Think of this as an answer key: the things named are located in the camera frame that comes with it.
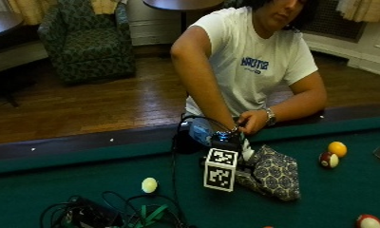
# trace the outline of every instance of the person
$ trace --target person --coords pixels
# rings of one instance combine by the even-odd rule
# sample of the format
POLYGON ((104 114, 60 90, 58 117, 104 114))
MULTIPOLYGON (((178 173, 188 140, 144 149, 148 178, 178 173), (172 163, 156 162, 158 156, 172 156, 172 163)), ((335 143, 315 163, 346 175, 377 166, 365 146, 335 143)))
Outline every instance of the person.
MULTIPOLYGON (((189 26, 170 47, 189 94, 186 115, 251 135, 325 107, 325 86, 299 32, 315 9, 317 0, 245 0, 239 8, 217 10, 189 26), (266 96, 281 82, 293 95, 267 106, 266 96)), ((199 122, 189 133, 207 145, 218 126, 199 122)))

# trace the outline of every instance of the green patterned armchair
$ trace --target green patterned armchair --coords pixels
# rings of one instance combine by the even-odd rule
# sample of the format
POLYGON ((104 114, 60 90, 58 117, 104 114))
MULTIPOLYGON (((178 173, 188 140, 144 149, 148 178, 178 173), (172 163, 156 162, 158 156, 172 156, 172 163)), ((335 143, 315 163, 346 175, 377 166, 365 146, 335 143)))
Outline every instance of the green patterned armchair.
POLYGON ((57 0, 37 36, 61 81, 80 84, 132 76, 136 62, 125 5, 96 15, 89 0, 57 0))
POLYGON ((226 8, 238 8, 241 6, 241 0, 223 0, 222 9, 226 8))

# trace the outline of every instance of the hand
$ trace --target hand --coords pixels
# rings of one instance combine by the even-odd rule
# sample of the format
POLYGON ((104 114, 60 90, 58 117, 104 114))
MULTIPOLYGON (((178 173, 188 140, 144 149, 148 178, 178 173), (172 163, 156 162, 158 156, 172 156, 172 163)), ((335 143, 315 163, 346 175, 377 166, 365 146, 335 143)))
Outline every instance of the hand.
POLYGON ((250 110, 239 114, 239 131, 243 135, 253 135, 266 125, 266 112, 263 110, 250 110))

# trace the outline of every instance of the pool table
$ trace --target pool table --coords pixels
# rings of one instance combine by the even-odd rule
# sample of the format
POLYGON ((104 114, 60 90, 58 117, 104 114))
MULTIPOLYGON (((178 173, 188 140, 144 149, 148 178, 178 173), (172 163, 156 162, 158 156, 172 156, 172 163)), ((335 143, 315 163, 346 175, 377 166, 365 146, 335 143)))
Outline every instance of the pool table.
MULTIPOLYGON (((105 205, 104 191, 125 199, 141 195, 148 177, 158 182, 157 194, 173 199, 176 131, 176 125, 165 125, 0 144, 0 227, 38 227, 42 210, 70 196, 105 205)), ((188 225, 342 228, 354 227, 361 214, 380 218, 380 159, 373 155, 380 146, 380 105, 326 109, 247 139, 254 149, 266 144, 295 158, 301 199, 279 201, 238 185, 230 193, 205 188, 198 165, 205 151, 177 153, 174 186, 188 225), (346 145, 347 153, 335 168, 325 169, 317 158, 333 141, 346 145)), ((166 204, 176 210, 164 198, 133 201, 138 209, 144 204, 166 204)))

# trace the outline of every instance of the wristwatch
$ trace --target wristwatch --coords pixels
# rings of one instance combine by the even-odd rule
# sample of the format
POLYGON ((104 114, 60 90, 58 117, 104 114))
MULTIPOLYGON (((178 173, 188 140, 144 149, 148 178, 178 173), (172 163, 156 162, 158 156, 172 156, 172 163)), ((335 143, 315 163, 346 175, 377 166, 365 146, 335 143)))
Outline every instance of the wristwatch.
POLYGON ((265 113, 266 113, 266 121, 265 125, 271 126, 275 124, 275 115, 273 111, 269 109, 269 107, 263 107, 265 113))

